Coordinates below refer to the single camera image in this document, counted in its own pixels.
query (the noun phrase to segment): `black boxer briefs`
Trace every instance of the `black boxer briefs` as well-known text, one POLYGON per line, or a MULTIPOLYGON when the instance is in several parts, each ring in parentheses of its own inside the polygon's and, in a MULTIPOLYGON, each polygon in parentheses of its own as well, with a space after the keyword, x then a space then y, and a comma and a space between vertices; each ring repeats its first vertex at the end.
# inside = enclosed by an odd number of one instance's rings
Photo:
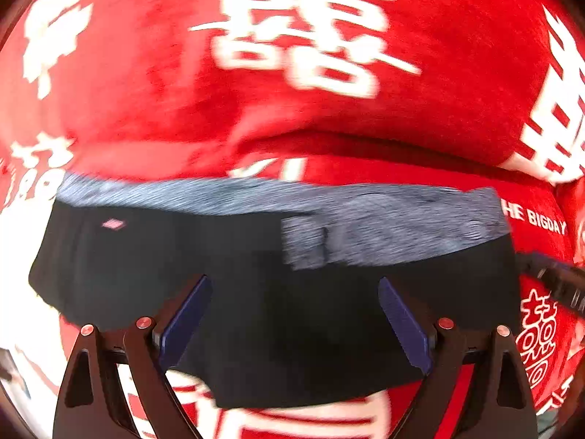
POLYGON ((318 405, 420 378, 379 307, 383 276, 464 328, 519 332, 509 235, 392 266, 293 270, 282 241, 291 216, 56 201, 30 285, 68 321, 108 330, 154 315, 194 274, 207 274, 214 294, 176 369, 205 381, 221 408, 318 405))

